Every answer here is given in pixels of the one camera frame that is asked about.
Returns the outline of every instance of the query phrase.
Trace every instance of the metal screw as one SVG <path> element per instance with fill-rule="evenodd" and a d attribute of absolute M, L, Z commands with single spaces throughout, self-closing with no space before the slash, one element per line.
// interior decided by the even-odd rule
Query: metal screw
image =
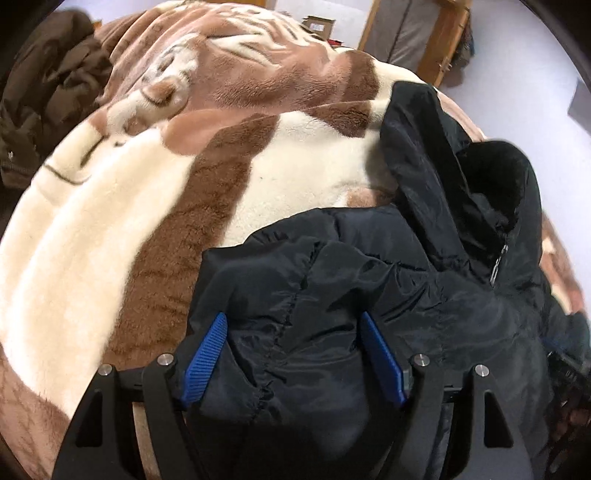
<path fill-rule="evenodd" d="M 431 361 L 429 360 L 429 357 L 427 355 L 425 355 L 424 353 L 417 353 L 413 357 L 413 362 L 418 367 L 426 367 L 429 363 L 431 363 Z"/>
<path fill-rule="evenodd" d="M 99 369 L 97 370 L 97 373 L 101 376 L 101 377 L 106 377 L 107 375 L 109 375 L 111 372 L 113 371 L 113 365 L 109 365 L 109 364 L 103 364 L 99 367 Z"/>
<path fill-rule="evenodd" d="M 171 353 L 163 353 L 158 357 L 158 364 L 166 367 L 174 362 L 174 355 Z"/>
<path fill-rule="evenodd" d="M 478 364 L 477 366 L 475 366 L 474 371 L 476 372 L 476 375 L 478 375 L 479 377 L 487 377 L 488 374 L 491 373 L 491 371 L 488 370 L 488 367 L 482 364 Z"/>

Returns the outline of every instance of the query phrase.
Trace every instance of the dark brown coat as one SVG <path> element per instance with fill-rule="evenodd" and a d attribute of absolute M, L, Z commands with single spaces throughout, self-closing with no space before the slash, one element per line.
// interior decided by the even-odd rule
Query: dark brown coat
<path fill-rule="evenodd" d="M 93 32 L 84 13 L 54 12 L 18 52 L 0 100 L 5 187 L 26 189 L 56 145 L 96 109 L 112 65 Z"/>

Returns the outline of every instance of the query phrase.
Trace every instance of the zipper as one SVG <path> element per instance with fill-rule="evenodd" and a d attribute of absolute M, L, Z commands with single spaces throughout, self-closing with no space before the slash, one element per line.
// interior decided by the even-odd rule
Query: zipper
<path fill-rule="evenodd" d="M 501 253 L 499 255 L 499 258 L 496 259 L 495 266 L 492 269 L 491 278 L 489 280 L 491 287 L 495 286 L 496 276 L 499 273 L 499 265 L 501 264 L 501 259 L 503 258 L 503 255 L 505 255 L 507 253 L 507 250 L 509 250 L 509 245 L 507 245 L 507 244 L 503 245 L 503 248 L 501 249 Z"/>

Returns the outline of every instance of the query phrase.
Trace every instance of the bed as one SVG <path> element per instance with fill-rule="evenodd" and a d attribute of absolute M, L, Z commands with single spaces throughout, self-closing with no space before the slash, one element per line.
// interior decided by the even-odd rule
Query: bed
<path fill-rule="evenodd" d="M 421 82 L 248 5 L 166 2 L 96 37 L 114 65 L 102 106 L 47 159 L 0 243 L 0 455 L 16 478 L 50 477 L 100 364 L 139 367 L 174 350 L 205 249 L 308 209 L 389 202 L 379 127 L 394 82 Z M 553 293 L 584 310 L 544 225 Z"/>

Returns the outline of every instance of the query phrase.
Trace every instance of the black nylon fabric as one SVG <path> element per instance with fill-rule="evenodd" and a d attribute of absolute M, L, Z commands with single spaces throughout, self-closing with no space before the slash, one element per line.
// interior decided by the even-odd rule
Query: black nylon fabric
<path fill-rule="evenodd" d="M 589 331 L 562 313 L 538 267 L 528 160 L 505 142 L 472 144 L 432 87 L 405 82 L 393 88 L 381 147 L 400 186 L 390 205 L 311 210 L 204 253 L 187 335 L 218 312 L 229 327 L 187 416 L 210 479 L 375 477 L 401 415 L 360 343 L 366 310 L 406 358 L 490 367 L 529 454 L 543 449 L 551 388 L 541 338 L 588 356 Z M 181 371 L 193 354 L 181 344 Z"/>

